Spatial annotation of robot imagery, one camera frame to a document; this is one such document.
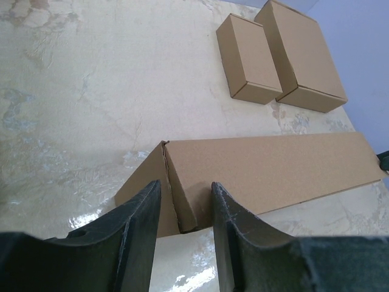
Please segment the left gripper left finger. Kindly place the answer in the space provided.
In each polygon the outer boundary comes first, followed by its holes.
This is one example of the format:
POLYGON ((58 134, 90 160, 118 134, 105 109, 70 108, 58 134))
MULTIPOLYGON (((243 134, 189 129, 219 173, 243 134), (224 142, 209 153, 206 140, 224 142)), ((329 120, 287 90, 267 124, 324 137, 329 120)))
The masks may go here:
POLYGON ((161 204, 160 181, 126 203, 45 241, 47 291, 148 291, 161 204))

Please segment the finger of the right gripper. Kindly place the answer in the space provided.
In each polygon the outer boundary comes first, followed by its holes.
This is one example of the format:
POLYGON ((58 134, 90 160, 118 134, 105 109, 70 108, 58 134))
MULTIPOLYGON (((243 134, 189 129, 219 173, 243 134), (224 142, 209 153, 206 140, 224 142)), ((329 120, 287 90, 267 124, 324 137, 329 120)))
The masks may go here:
POLYGON ((389 172, 389 151, 385 151, 377 154, 379 160, 379 167, 385 172, 389 172))

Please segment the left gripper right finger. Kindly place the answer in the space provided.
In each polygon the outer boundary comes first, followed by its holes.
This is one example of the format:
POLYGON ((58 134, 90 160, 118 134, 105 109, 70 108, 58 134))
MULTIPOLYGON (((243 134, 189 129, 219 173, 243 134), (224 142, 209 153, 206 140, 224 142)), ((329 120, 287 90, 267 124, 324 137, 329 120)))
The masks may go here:
POLYGON ((213 233, 221 291, 298 291, 300 262, 293 237, 238 204, 212 183, 213 233))

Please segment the cardboard paper box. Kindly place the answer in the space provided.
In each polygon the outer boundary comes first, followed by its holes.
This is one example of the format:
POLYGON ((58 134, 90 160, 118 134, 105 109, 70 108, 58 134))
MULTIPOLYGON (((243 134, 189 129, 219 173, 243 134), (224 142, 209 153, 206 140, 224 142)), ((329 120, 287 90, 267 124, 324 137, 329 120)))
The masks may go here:
POLYGON ((362 133, 341 132, 160 142, 116 193, 127 202, 161 183, 158 236, 212 225, 212 183, 259 215, 382 180, 362 133))

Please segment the large folded cardboard box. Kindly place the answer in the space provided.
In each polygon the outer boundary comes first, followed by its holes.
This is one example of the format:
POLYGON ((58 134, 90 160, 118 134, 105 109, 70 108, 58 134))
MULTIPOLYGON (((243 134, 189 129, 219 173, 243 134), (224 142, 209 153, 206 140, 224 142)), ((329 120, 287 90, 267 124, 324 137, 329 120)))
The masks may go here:
POLYGON ((348 101, 317 21, 267 1, 255 22, 263 26, 282 88, 277 102, 328 113, 348 101))

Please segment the small folded cardboard box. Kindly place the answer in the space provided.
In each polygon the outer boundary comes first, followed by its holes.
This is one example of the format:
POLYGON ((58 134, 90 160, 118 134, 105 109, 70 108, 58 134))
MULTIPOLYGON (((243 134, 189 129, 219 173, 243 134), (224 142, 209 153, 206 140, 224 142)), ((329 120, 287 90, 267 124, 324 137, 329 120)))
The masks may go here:
POLYGON ((216 36, 231 98, 267 105, 282 93, 261 24, 231 13, 216 36))

